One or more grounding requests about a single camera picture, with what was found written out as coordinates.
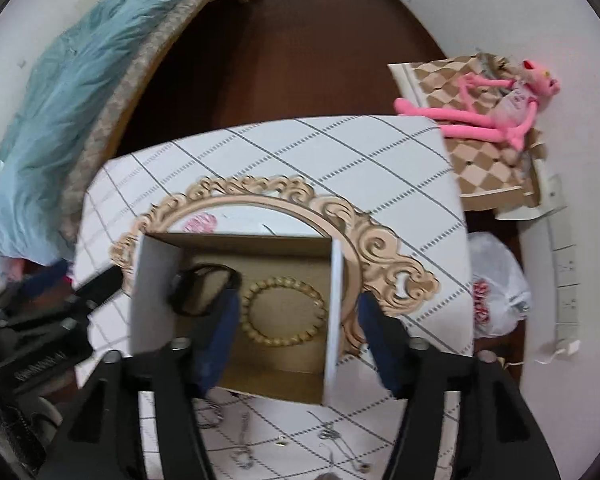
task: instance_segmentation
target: table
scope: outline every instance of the table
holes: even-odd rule
[[[153,204],[183,193],[204,178],[206,183],[226,183],[233,176],[231,182],[243,182],[240,179],[247,175],[299,175],[299,182],[316,195],[346,199],[360,218],[389,227],[398,252],[412,256],[439,282],[430,300],[401,316],[411,335],[423,336],[443,351],[471,354],[471,272],[459,193],[440,130],[420,117],[345,116],[256,123],[110,160],[85,200],[74,265],[76,282],[84,282],[110,264],[112,244]],[[298,218],[244,205],[199,208],[168,230],[312,234]],[[107,350],[128,353],[130,310],[129,298],[120,293],[94,314],[90,341],[95,355],[77,367],[80,384]],[[212,390],[209,397],[222,406],[224,421],[202,433],[218,478],[313,480],[330,469],[343,480],[381,478],[404,401],[392,399],[379,383],[365,345],[358,355],[343,356],[336,383],[342,394],[329,406],[236,397],[219,388]],[[151,395],[141,393],[140,402],[148,477],[162,478]],[[203,408],[202,417],[207,414]],[[232,455],[240,443],[246,413],[249,423],[243,437],[251,445],[255,464],[243,470]],[[458,394],[447,394],[445,413],[436,476],[440,479],[450,476]],[[325,425],[342,440],[321,440]],[[359,472],[351,453],[369,463],[371,470]]]

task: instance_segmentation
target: white cord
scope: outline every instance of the white cord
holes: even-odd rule
[[[541,361],[539,359],[534,359],[534,361],[538,364],[541,365],[547,365],[549,364],[551,361],[553,361],[556,357],[558,357],[558,355],[560,354],[566,354],[567,353],[567,349],[566,348],[558,348],[554,354],[551,355],[551,357],[549,357],[547,359],[547,361]],[[505,363],[504,367],[505,368],[509,368],[510,366],[522,366],[523,364],[525,364],[524,361],[520,361],[519,363]]]

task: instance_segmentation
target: metal bolt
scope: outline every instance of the metal bolt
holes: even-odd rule
[[[189,348],[191,341],[188,337],[177,337],[171,341],[171,350],[185,350]]]
[[[411,350],[426,350],[429,348],[429,341],[423,337],[412,337],[409,339],[409,348]]]
[[[62,320],[62,323],[60,324],[60,326],[62,328],[64,328],[65,330],[71,330],[77,324],[78,324],[78,322],[73,317],[67,317],[67,318],[65,318],[65,319]]]
[[[476,355],[485,363],[494,363],[498,360],[498,356],[491,350],[480,350]]]
[[[102,360],[108,365],[112,363],[117,363],[118,361],[120,361],[120,359],[122,359],[122,352],[120,350],[109,350],[102,357]]]

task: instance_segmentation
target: carved wooden frame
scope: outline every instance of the carved wooden frame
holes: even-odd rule
[[[125,275],[126,292],[132,288],[133,261],[139,235],[164,232],[195,211],[219,205],[252,205],[280,211],[298,218],[324,236],[337,238],[345,259],[342,327],[345,351],[356,352],[365,341],[358,325],[356,301],[361,290],[371,290],[388,316],[417,310],[440,288],[436,277],[420,262],[398,253],[397,235],[356,209],[347,200],[333,195],[317,196],[301,176],[252,176],[202,178],[186,192],[165,197],[133,222],[110,248],[114,264]],[[406,297],[396,293],[400,274],[406,274]]]

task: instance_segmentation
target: black band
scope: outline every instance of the black band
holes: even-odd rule
[[[200,287],[203,285],[205,278],[215,272],[228,272],[228,277],[224,283],[223,290],[237,290],[242,285],[242,275],[235,269],[221,264],[197,264],[189,269],[181,270],[173,279],[171,293],[167,298],[167,302],[171,305],[173,311],[179,316],[197,317],[205,314],[208,306],[214,302],[210,301],[202,312],[190,314],[184,310],[184,304],[192,294],[199,293]]]

